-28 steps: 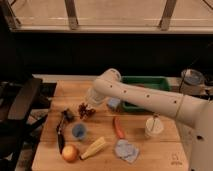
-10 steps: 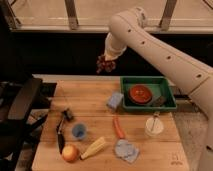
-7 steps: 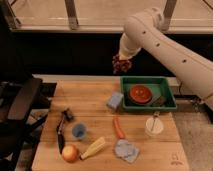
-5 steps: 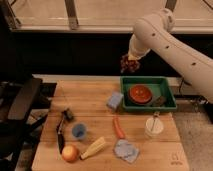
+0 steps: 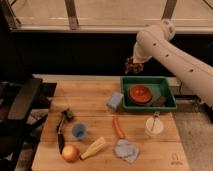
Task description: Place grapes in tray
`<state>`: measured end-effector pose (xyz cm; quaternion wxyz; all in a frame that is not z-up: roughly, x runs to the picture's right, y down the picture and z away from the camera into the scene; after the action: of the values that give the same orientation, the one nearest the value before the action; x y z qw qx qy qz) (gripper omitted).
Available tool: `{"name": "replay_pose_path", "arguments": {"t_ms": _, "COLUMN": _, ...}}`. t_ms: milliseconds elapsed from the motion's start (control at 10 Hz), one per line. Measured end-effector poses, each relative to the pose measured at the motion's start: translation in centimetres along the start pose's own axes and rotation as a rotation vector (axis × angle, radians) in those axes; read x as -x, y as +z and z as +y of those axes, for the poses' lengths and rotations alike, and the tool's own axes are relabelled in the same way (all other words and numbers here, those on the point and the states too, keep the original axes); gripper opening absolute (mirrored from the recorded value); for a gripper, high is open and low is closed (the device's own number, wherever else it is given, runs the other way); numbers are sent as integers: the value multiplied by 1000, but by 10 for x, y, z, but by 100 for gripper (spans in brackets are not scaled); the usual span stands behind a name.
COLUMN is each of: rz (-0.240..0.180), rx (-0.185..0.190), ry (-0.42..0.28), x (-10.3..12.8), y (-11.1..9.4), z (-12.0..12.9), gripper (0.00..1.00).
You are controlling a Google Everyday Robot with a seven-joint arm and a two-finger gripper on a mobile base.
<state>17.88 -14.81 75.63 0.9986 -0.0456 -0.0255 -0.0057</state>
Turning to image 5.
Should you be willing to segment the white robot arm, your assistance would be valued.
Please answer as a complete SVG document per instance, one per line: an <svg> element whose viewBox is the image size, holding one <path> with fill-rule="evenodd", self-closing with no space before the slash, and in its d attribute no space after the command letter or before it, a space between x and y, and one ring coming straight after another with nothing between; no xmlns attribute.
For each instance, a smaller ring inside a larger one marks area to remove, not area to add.
<svg viewBox="0 0 213 171"><path fill-rule="evenodd" d="M133 62L145 63L155 58L179 78L209 107L213 107L213 67L170 43L175 26L169 19L143 28L137 33Z"/></svg>

